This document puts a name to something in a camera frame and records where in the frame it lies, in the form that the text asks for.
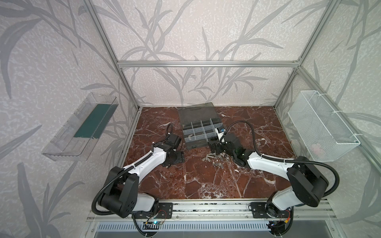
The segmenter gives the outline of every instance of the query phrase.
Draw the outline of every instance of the red marble tabletop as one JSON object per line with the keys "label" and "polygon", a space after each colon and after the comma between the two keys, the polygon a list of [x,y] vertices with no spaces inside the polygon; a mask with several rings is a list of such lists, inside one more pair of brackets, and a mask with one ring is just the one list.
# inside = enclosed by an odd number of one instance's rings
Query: red marble tabletop
{"label": "red marble tabletop", "polygon": [[[291,145],[272,107],[215,107],[225,128],[237,120],[247,120],[256,130],[256,144],[260,152],[294,158]],[[129,148],[125,165],[142,157],[153,141],[164,137],[167,123],[173,123],[173,133],[183,140],[177,108],[145,107]],[[230,130],[240,139],[244,148],[253,150],[251,131],[245,123],[237,123]],[[193,198],[267,198],[276,190],[290,184],[279,176],[237,166],[224,161],[224,168],[202,161],[208,147],[184,150],[185,163],[169,168],[157,166],[141,182],[140,193],[160,199]]]}

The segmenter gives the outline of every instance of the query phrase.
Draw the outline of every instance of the wallpaper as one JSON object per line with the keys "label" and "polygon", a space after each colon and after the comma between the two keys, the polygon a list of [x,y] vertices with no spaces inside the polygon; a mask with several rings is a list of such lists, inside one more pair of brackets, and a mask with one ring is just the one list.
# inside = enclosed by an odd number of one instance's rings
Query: wallpaper
{"label": "wallpaper", "polygon": [[[341,1],[303,67],[380,151],[381,1]],[[277,108],[294,152],[309,156],[287,115],[301,90],[297,77]],[[381,177],[359,148],[329,162],[340,185],[328,200],[348,238],[375,238],[381,233]],[[330,181],[332,175],[325,171]]]}
{"label": "wallpaper", "polygon": [[141,105],[274,105],[291,68],[130,68],[124,71]]}
{"label": "wallpaper", "polygon": [[[118,60],[297,60],[328,0],[94,0]],[[134,68],[140,105],[273,105],[291,69]]]}
{"label": "wallpaper", "polygon": [[[136,110],[81,1],[0,1],[0,237],[78,237]],[[90,93],[119,106],[87,161],[41,154]]]}

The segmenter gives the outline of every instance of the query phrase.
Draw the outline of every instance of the white wire mesh basket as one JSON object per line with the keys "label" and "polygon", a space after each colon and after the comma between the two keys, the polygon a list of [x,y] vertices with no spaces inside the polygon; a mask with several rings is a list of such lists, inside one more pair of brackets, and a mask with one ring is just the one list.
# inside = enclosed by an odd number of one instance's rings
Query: white wire mesh basket
{"label": "white wire mesh basket", "polygon": [[318,91],[301,91],[288,115],[315,161],[334,161],[360,144]]}

